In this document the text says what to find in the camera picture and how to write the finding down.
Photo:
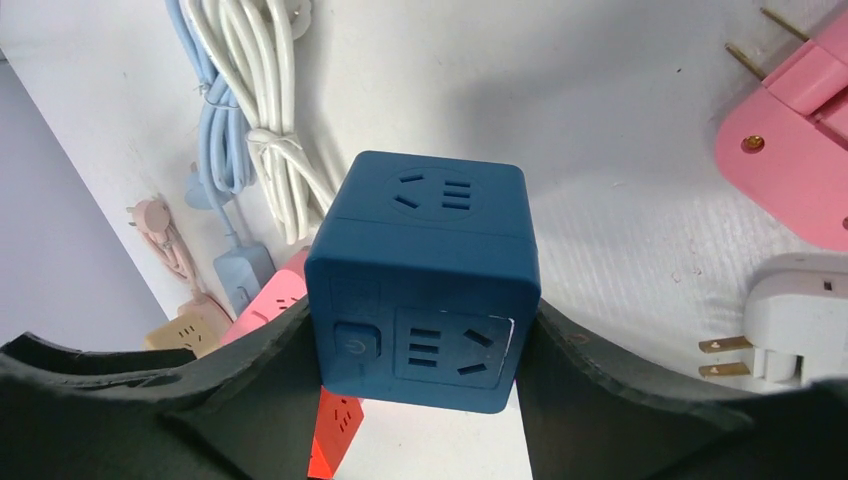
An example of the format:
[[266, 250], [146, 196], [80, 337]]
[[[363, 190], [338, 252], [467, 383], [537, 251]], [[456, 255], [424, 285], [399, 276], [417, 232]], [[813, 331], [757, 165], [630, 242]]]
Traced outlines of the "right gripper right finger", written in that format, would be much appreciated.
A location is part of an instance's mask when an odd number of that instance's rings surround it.
[[517, 373], [536, 479], [843, 479], [847, 384], [757, 395], [665, 369], [539, 306]]

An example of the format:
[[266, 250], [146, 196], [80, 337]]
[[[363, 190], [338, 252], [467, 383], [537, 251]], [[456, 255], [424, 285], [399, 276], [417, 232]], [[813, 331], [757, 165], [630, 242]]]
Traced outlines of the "pink plug adapter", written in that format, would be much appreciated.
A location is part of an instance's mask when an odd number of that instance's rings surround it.
[[726, 50], [759, 81], [722, 122], [714, 159], [723, 177], [802, 240], [847, 249], [847, 15], [810, 36], [761, 13], [800, 46], [765, 72]]

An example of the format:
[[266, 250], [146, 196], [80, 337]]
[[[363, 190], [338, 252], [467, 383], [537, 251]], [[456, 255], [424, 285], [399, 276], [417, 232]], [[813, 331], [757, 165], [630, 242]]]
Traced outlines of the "pink triangular power strip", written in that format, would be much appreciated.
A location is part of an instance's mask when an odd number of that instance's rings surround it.
[[260, 290], [223, 335], [221, 345], [230, 344], [283, 314], [307, 294], [304, 263], [309, 248], [294, 254]]

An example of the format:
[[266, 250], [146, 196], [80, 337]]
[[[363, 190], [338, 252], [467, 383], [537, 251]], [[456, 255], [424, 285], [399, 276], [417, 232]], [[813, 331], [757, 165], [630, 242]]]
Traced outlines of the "red cube socket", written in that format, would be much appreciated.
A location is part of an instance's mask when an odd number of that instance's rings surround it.
[[364, 420], [362, 400], [321, 390], [308, 469], [310, 479], [333, 479]]

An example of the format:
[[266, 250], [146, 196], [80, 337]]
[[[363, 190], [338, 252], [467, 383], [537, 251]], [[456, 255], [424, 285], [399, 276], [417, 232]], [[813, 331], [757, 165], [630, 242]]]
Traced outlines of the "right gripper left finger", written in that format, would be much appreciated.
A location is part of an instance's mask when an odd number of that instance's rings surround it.
[[309, 304], [204, 357], [1, 349], [5, 479], [303, 479], [321, 378]]

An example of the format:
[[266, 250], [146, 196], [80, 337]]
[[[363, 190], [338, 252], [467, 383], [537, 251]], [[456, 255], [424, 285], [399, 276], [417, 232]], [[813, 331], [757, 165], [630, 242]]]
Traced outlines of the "blue cube socket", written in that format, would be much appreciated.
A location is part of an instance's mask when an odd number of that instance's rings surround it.
[[541, 297], [519, 167], [364, 151], [304, 269], [328, 391], [506, 407]]

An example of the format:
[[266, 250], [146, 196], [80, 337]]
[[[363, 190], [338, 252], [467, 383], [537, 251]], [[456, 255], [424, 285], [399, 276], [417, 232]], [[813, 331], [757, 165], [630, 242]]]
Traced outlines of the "white plug adapter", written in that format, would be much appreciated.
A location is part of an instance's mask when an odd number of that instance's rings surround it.
[[731, 378], [754, 393], [847, 378], [847, 256], [784, 254], [754, 276], [741, 332], [703, 340], [721, 361], [698, 368], [704, 379]]

